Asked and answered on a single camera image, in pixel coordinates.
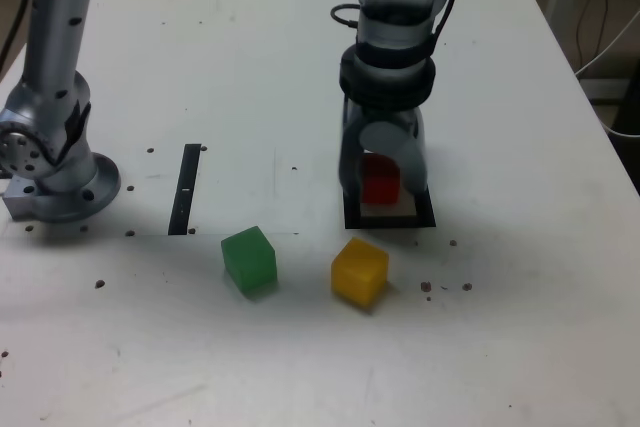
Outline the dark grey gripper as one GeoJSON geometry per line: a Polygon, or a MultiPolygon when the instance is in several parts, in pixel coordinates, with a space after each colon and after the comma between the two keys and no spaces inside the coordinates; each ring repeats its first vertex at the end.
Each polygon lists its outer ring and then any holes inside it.
{"type": "Polygon", "coordinates": [[[360,164],[365,149],[393,160],[409,193],[424,193],[427,190],[427,164],[422,127],[422,114],[418,109],[401,112],[368,109],[363,112],[359,105],[345,100],[338,165],[343,192],[361,192],[360,164]]]}

